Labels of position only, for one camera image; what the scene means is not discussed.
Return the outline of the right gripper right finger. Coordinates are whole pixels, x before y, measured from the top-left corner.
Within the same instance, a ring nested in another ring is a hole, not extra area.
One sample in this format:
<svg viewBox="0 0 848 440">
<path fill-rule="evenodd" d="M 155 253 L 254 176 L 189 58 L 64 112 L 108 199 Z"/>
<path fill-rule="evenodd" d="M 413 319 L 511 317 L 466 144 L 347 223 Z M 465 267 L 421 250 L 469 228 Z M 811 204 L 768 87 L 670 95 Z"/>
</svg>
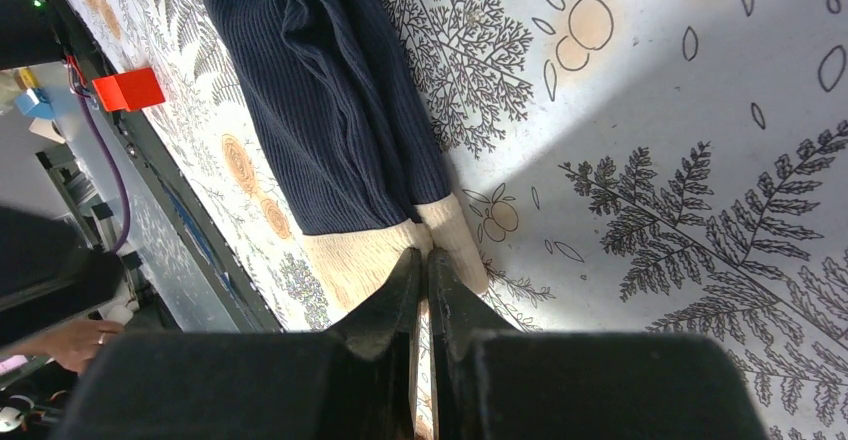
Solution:
<svg viewBox="0 0 848 440">
<path fill-rule="evenodd" d="M 729 356 L 692 334 L 513 327 L 427 259 L 438 439 L 763 439 Z"/>
</svg>

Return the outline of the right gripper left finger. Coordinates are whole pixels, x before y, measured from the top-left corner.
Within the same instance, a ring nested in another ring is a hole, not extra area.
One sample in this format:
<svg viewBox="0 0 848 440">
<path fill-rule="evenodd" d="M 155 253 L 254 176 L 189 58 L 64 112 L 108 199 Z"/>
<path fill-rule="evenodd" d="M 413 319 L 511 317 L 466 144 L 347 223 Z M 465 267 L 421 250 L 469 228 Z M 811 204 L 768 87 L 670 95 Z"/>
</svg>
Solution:
<svg viewBox="0 0 848 440">
<path fill-rule="evenodd" d="M 421 255 L 321 332 L 131 333 L 75 387 L 56 439 L 411 439 Z"/>
</svg>

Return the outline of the navy underwear beige waistband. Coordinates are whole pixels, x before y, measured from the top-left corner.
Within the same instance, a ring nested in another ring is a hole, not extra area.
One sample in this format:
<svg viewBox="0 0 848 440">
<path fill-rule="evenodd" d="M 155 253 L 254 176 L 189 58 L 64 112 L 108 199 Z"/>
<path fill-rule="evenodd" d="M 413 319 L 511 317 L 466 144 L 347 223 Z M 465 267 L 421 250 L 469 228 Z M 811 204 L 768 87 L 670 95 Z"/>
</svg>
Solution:
<svg viewBox="0 0 848 440">
<path fill-rule="evenodd" d="M 327 297 L 351 310 L 402 252 L 489 280 L 380 0 L 203 0 Z"/>
</svg>

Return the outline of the operator bare hand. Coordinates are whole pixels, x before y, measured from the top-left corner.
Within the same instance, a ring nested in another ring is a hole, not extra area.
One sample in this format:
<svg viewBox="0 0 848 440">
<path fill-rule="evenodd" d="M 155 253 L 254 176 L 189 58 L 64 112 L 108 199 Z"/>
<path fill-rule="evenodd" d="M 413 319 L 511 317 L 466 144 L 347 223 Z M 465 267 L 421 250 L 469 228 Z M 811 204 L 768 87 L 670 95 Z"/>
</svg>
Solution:
<svg viewBox="0 0 848 440">
<path fill-rule="evenodd" d="M 64 369 L 80 374 L 106 343 L 124 331 L 118 322 L 78 319 L 21 341 L 6 353 L 47 356 Z"/>
</svg>

